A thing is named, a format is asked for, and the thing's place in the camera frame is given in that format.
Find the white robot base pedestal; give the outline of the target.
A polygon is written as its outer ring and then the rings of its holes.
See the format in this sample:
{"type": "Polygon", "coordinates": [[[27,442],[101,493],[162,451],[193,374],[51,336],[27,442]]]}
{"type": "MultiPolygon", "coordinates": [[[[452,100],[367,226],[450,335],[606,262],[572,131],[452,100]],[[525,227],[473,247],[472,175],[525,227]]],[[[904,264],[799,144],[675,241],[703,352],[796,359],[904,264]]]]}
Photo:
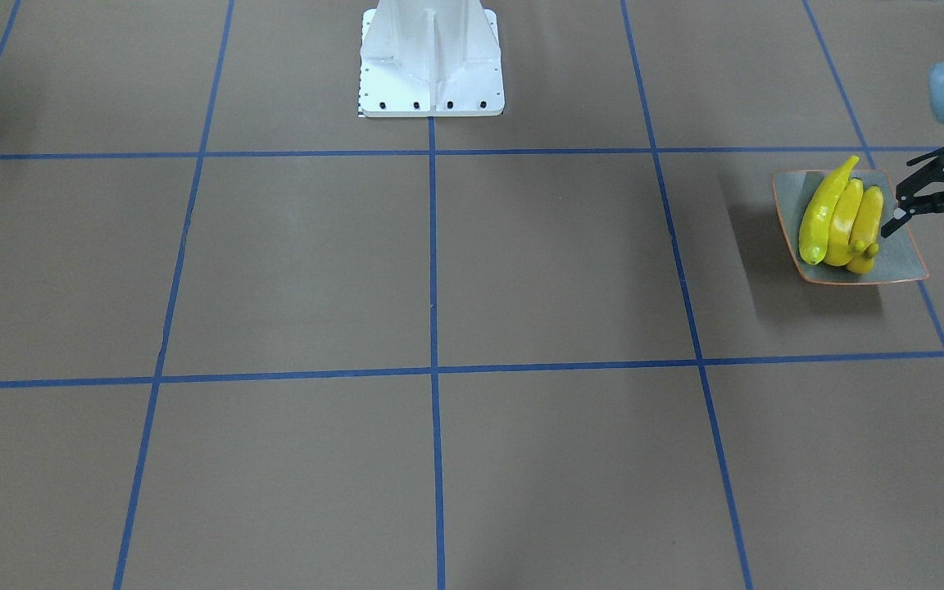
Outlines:
{"type": "Polygon", "coordinates": [[[479,1],[379,1],[362,14],[357,113],[491,117],[506,108],[496,12],[479,1]]]}

